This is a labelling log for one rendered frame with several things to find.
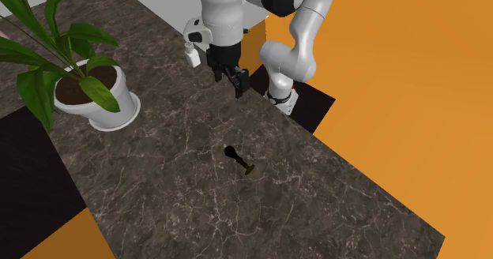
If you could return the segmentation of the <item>black chess piece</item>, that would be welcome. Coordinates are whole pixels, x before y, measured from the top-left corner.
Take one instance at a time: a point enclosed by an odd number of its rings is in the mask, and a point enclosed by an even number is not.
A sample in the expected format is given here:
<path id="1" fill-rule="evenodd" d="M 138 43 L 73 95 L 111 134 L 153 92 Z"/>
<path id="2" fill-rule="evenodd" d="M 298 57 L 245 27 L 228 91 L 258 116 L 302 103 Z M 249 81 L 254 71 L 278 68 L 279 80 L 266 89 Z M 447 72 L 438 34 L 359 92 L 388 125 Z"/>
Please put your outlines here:
<path id="1" fill-rule="evenodd" d="M 228 145 L 224 148 L 224 154 L 232 158 L 236 163 L 240 164 L 245 169 L 245 175 L 248 175 L 255 168 L 254 164 L 248 164 L 235 150 L 234 147 Z"/>

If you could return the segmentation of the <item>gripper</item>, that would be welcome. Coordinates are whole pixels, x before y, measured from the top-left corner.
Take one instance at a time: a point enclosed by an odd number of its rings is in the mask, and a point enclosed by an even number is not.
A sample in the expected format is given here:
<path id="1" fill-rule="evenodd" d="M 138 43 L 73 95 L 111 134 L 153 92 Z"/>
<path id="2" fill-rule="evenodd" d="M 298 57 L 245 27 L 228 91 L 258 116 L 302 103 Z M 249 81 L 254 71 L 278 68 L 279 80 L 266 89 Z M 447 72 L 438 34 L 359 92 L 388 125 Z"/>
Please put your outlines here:
<path id="1" fill-rule="evenodd" d="M 214 73 L 215 82 L 222 80 L 223 66 L 226 67 L 226 75 L 235 88 L 236 99 L 241 98 L 250 88 L 249 71 L 239 67 L 240 57 L 240 42 L 225 47 L 210 44 L 206 51 L 207 64 Z"/>

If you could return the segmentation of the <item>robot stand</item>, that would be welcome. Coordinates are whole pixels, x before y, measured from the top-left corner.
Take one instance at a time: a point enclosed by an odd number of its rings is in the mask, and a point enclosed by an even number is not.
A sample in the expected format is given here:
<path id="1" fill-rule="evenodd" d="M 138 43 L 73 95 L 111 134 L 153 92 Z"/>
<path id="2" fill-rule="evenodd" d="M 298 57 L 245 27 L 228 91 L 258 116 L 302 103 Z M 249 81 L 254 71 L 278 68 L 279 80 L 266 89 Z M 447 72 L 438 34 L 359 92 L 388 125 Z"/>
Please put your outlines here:
<path id="1" fill-rule="evenodd" d="M 250 86 L 262 96 L 265 95 L 269 86 L 269 76 L 263 65 L 250 76 Z M 294 82 L 294 89 L 299 98 L 289 117 L 308 132 L 314 133 L 335 99 L 309 84 L 298 81 Z"/>

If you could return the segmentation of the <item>green plant in white pot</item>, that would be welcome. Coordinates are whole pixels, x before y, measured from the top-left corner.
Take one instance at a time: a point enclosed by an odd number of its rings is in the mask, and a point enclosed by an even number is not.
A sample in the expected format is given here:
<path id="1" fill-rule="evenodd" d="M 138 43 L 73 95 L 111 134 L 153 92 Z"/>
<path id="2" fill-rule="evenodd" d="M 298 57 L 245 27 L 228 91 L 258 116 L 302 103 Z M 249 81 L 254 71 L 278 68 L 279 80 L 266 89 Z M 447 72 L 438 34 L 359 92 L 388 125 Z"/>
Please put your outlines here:
<path id="1" fill-rule="evenodd" d="M 112 58 L 98 56 L 93 43 L 117 45 L 117 40 L 92 24 L 76 22 L 60 32 L 56 11 L 61 0 L 47 0 L 44 27 L 28 0 L 0 0 L 19 21 L 17 29 L 47 50 L 61 63 L 49 62 L 29 48 L 0 36 L 0 62 L 25 65 L 17 75 L 17 92 L 28 110 L 46 130 L 53 114 L 61 110 L 78 114 L 98 130 L 119 130 L 138 115 L 141 104 L 129 91 L 121 66 Z"/>

